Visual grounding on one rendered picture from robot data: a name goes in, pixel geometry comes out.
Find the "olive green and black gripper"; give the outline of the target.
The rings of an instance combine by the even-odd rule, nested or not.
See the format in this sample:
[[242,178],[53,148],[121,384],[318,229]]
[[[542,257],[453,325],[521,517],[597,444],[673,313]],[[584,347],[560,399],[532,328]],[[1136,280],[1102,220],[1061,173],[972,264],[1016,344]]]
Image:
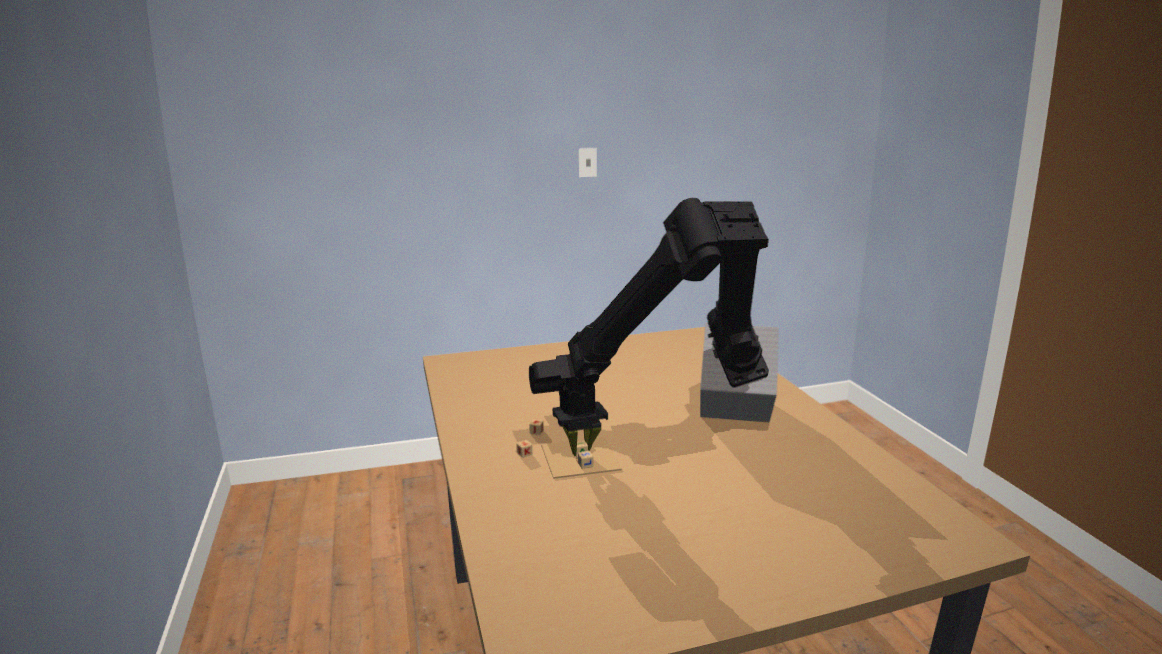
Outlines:
[[552,408],[552,414],[558,419],[559,426],[564,427],[564,431],[566,430],[566,434],[568,433],[567,437],[569,443],[572,441],[571,450],[574,457],[576,457],[578,452],[578,430],[586,429],[584,441],[588,445],[588,451],[590,451],[593,441],[595,441],[602,429],[600,419],[608,421],[607,409],[598,401],[595,402],[594,409],[594,387],[590,391],[584,391],[584,394],[566,388],[566,414],[564,414],[561,407]]

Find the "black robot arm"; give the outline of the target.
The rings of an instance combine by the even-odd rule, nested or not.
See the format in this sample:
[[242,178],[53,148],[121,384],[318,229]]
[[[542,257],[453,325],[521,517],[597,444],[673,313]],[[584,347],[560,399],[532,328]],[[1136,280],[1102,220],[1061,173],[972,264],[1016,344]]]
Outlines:
[[559,391],[566,414],[566,388],[584,394],[594,387],[595,409],[594,383],[621,344],[677,283],[703,281],[719,264],[720,302],[706,315],[713,355],[722,360],[731,387],[767,378],[769,369],[751,322],[756,259],[759,250],[768,247],[763,227],[756,222],[751,201],[681,201],[664,221],[666,233],[650,260],[598,318],[568,342],[571,354],[529,366],[532,394]]

